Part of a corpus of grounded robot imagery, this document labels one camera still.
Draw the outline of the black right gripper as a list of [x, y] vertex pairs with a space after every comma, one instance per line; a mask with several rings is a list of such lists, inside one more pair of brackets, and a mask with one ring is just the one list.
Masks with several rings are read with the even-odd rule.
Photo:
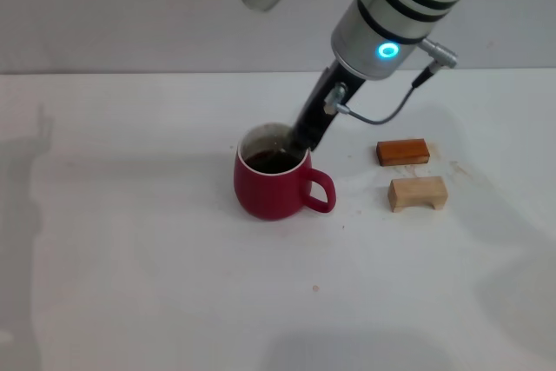
[[346, 70], [338, 61], [327, 67], [321, 74], [311, 95], [305, 102], [294, 126], [286, 138], [287, 150], [315, 151], [324, 137], [335, 115], [325, 112], [325, 99], [337, 84], [343, 84], [346, 94], [341, 103], [346, 104], [365, 82]]

